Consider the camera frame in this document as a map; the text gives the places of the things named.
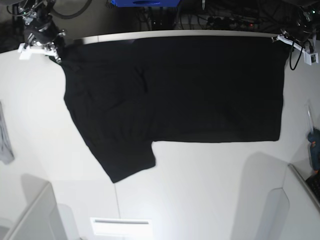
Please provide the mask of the black T-shirt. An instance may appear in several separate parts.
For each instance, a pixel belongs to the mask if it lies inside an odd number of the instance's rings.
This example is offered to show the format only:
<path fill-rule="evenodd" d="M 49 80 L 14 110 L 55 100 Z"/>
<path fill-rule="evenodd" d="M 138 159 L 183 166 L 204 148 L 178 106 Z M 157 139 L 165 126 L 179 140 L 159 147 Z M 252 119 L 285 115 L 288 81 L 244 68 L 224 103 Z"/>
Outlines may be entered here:
<path fill-rule="evenodd" d="M 113 183 L 155 166 L 152 143 L 280 138 L 289 48 L 178 36 L 67 46 L 64 102 Z"/>

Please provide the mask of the grey cloth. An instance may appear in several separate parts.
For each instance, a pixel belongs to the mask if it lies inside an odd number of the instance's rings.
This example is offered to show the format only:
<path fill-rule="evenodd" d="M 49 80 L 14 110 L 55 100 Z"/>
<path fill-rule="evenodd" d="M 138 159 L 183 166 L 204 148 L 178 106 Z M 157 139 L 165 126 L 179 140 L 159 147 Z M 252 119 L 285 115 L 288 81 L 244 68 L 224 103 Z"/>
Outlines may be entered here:
<path fill-rule="evenodd" d="M 8 165 L 14 160 L 15 157 L 6 126 L 3 107 L 0 104 L 0 161 Z"/>

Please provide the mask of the black keyboard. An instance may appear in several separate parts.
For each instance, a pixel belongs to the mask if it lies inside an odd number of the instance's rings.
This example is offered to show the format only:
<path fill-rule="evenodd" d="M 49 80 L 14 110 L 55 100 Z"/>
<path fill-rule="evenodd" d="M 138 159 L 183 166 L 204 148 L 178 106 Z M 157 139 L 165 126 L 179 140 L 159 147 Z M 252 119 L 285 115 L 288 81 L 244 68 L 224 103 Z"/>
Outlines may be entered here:
<path fill-rule="evenodd" d="M 320 173 L 310 176 L 306 183 L 316 199 L 320 201 Z"/>

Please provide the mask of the blue box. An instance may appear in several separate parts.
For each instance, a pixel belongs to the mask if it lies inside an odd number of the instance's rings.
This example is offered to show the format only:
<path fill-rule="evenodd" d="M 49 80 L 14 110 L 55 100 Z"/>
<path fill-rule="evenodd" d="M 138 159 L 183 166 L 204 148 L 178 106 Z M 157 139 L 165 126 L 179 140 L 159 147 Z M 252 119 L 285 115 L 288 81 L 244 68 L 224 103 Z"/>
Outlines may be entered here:
<path fill-rule="evenodd" d="M 127 7 L 176 7 L 180 0 L 112 0 L 119 8 Z"/>

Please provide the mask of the blue glue gun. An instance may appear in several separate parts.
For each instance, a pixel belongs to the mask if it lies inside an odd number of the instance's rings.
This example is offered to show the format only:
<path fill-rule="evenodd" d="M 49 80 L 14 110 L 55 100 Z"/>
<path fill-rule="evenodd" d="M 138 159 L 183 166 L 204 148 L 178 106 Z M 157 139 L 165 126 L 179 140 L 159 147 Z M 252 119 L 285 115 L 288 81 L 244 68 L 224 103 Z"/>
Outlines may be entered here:
<path fill-rule="evenodd" d="M 309 141 L 310 166 L 318 173 L 320 171 L 320 130 L 313 128 L 307 135 Z"/>

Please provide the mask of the white label plate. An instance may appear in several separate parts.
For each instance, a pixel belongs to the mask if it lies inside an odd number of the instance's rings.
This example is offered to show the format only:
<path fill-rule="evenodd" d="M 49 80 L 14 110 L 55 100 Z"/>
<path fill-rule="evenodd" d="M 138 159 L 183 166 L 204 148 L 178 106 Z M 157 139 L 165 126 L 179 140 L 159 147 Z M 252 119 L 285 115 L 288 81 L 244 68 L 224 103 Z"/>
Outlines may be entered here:
<path fill-rule="evenodd" d="M 93 233 L 97 236 L 152 238 L 153 224 L 149 219 L 90 218 Z"/>

